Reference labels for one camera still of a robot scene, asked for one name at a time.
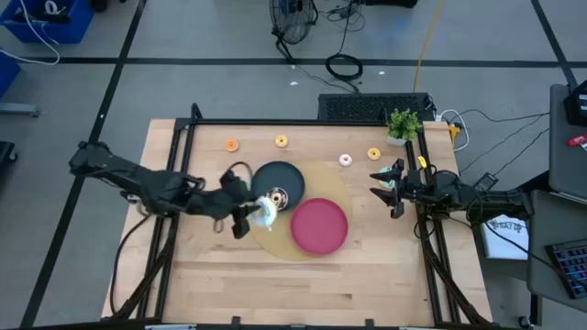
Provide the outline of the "grey desk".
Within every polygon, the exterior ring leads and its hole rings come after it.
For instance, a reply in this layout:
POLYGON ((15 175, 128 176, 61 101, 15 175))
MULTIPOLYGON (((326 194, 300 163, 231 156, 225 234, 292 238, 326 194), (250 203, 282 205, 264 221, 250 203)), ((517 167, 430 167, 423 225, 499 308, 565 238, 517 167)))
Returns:
POLYGON ((587 200, 587 151, 568 147, 567 142, 587 134, 587 126, 571 125, 563 101, 569 88, 553 84, 549 88, 549 186, 556 192, 587 200))
MULTIPOLYGON (((549 261, 545 246, 587 239, 587 204, 555 194, 533 191, 534 215, 529 221, 529 251, 549 261)), ((535 295, 587 313, 587 298, 573 300, 553 269, 528 259, 527 288, 535 295)))

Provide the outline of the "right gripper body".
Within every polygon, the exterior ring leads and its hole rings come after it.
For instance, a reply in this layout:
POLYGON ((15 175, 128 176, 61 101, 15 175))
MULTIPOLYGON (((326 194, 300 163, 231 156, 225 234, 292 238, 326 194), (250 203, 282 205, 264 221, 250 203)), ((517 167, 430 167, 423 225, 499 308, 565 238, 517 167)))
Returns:
POLYGON ((399 201, 428 203, 427 186, 422 183, 418 170, 409 170, 407 174, 396 185, 399 201))

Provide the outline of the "green plant in white pot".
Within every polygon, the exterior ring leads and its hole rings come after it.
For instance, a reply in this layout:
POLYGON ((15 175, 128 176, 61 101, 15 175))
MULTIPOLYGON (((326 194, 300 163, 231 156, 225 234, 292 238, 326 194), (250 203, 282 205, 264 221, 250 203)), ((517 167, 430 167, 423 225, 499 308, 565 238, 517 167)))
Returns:
POLYGON ((404 146, 406 142, 413 140, 422 128, 417 113, 410 109, 400 111, 394 109, 389 115, 388 143, 393 146, 404 146))

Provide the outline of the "black round plate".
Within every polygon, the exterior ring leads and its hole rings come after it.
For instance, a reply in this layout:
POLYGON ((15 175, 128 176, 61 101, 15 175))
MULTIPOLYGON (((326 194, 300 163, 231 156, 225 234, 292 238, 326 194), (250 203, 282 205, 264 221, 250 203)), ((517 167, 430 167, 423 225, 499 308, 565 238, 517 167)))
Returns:
POLYGON ((287 203, 283 210, 293 210, 305 193, 305 179, 302 172, 292 163, 271 161, 255 171, 251 190, 257 195, 271 195, 273 190, 285 191, 287 203))

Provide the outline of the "large chocolate frosted donut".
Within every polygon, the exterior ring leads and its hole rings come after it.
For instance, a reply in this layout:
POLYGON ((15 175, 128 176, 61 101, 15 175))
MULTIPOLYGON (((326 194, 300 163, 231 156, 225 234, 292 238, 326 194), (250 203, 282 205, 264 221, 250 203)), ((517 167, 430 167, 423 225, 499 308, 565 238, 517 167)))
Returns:
POLYGON ((278 211, 285 209, 288 205, 288 201, 289 201, 288 194, 282 188, 273 187, 266 193, 266 196, 276 206, 278 211))

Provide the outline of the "round woven straw placemat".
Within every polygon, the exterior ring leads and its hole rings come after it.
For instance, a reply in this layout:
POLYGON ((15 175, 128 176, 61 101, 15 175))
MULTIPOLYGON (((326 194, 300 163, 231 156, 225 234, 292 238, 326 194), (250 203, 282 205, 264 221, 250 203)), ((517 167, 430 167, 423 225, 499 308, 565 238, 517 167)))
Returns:
MULTIPOLYGON (((337 204, 349 220, 352 207, 346 183, 342 177, 319 161, 294 161, 293 165, 301 172, 305 181, 305 192, 301 202, 313 198, 325 198, 337 204)), ((271 230, 251 224, 251 233, 257 243, 275 257, 301 261, 321 256, 321 253, 306 252, 299 248, 291 233, 291 219, 295 207, 280 211, 271 230)))

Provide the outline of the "large white frosted donut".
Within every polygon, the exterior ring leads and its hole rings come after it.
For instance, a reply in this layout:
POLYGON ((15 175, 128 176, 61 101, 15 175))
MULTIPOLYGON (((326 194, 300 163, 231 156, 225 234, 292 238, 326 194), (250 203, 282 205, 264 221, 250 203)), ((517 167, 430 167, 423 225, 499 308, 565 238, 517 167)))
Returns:
POLYGON ((249 220, 252 221, 255 225, 264 227, 271 231, 271 226, 278 214, 278 208, 276 204, 271 200, 271 198, 261 196, 255 201, 254 205, 258 206, 258 209, 249 215, 249 220))

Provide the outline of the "black power adapter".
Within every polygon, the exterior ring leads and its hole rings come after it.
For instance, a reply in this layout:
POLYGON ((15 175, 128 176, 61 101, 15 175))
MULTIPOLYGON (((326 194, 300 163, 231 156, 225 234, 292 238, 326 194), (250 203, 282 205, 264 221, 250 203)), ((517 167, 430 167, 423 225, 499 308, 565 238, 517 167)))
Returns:
POLYGON ((486 172, 473 184, 473 189, 479 192, 488 192, 499 180, 490 172, 486 172))

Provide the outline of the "black caster base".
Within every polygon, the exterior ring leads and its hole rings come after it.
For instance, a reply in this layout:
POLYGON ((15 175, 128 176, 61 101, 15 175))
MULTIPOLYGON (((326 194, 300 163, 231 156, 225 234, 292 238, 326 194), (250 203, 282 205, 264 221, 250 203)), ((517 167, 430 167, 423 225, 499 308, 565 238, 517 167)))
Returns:
POLYGON ((15 144, 8 141, 0 141, 0 166, 14 163, 18 159, 15 152, 15 144))

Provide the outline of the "black device with white label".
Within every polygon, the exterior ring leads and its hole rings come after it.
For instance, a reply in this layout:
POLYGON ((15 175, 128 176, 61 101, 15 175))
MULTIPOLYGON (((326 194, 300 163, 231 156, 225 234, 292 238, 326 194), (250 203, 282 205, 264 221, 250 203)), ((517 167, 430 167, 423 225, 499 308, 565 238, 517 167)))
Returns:
POLYGON ((569 124, 587 127, 587 80, 569 92, 563 102, 569 124))

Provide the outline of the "black floor fan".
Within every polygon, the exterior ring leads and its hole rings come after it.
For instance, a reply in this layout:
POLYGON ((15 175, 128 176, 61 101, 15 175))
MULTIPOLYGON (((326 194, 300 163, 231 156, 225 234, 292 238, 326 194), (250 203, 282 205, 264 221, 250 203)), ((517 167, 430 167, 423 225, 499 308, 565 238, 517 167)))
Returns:
POLYGON ((276 37, 275 47, 286 61, 294 64, 288 49, 303 41, 316 24, 318 11, 314 0, 269 0, 271 33, 276 37))

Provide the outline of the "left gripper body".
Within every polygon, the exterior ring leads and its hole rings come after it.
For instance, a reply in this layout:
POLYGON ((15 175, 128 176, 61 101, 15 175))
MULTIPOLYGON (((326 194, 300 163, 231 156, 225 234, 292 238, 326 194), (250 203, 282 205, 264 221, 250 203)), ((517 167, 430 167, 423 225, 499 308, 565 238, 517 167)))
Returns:
POLYGON ((229 189, 202 191, 194 196, 194 213, 221 220, 247 200, 247 192, 229 189))

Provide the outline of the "blue plastic bin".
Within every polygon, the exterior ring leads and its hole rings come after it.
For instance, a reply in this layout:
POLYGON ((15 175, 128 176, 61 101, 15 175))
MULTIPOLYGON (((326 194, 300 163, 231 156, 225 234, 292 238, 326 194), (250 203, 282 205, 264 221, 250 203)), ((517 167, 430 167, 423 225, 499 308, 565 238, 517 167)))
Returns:
POLYGON ((20 66, 17 61, 0 49, 0 98, 4 96, 19 72, 20 66))
POLYGON ((0 26, 23 43, 78 44, 93 16, 89 0, 9 0, 0 26))

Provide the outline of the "black aluminium table frame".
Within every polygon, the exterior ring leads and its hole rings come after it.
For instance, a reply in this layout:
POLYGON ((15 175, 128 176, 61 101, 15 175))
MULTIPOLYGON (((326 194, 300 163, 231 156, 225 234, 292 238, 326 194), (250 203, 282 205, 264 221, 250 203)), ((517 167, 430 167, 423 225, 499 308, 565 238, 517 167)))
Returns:
POLYGON ((387 129, 365 122, 317 120, 205 119, 194 131, 189 171, 216 186, 221 172, 245 160, 252 168, 269 160, 319 161, 347 185, 352 216, 349 238, 337 253, 309 260, 278 258, 253 236, 217 234, 210 220, 185 216, 173 252, 170 278, 150 287, 147 315, 169 323, 243 325, 363 325, 426 327, 464 322, 464 312, 449 297, 423 256, 414 233, 416 209, 398 219, 370 191, 370 175, 404 158, 403 148, 386 140, 387 129), (288 137, 286 148, 274 140, 288 137), (236 152, 226 142, 236 139, 236 152), (368 150, 382 153, 368 158, 368 150), (353 163, 342 167, 338 158, 353 163), (166 298, 158 294, 166 289, 166 298))

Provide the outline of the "red round plate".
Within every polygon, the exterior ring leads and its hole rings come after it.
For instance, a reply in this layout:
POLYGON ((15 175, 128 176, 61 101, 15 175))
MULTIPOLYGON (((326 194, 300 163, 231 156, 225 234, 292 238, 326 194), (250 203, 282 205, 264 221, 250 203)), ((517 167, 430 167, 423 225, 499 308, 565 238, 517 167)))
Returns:
POLYGON ((309 199, 301 203, 291 217, 293 241, 304 252, 328 255, 345 243, 349 223, 342 208, 325 198, 309 199))

